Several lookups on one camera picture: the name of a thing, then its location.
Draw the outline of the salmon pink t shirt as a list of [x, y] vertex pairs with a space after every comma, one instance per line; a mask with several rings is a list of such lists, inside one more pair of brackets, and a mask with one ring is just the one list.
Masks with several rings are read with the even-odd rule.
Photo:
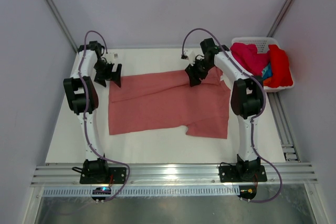
[[122, 77], [121, 87], [110, 85], [109, 134], [185, 126], [189, 136], [226, 139], [230, 89], [222, 75], [214, 67], [194, 87], [183, 70]]

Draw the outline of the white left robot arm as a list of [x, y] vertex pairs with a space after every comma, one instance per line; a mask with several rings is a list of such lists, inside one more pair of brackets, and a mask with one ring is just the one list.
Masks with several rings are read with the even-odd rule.
[[114, 82], [121, 87], [122, 64], [107, 62], [103, 56], [105, 47], [97, 41], [81, 45], [78, 49], [78, 63], [67, 79], [63, 80], [66, 99], [70, 110], [77, 116], [86, 143], [86, 157], [82, 168], [72, 170], [81, 174], [81, 184], [107, 184], [111, 179], [108, 161], [99, 141], [97, 108], [99, 98], [95, 83], [107, 87]]

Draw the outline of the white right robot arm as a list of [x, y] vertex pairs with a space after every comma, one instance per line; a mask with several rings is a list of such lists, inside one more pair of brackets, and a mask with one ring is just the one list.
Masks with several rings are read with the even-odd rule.
[[221, 45], [215, 45], [213, 39], [204, 39], [200, 46], [202, 55], [182, 49], [181, 58], [190, 62], [185, 69], [190, 86], [201, 84], [213, 67], [220, 69], [232, 83], [230, 105], [237, 116], [239, 128], [235, 174], [240, 181], [251, 181], [261, 171], [261, 158], [254, 138], [257, 135], [256, 122], [266, 106], [262, 78], [246, 72], [232, 53]]

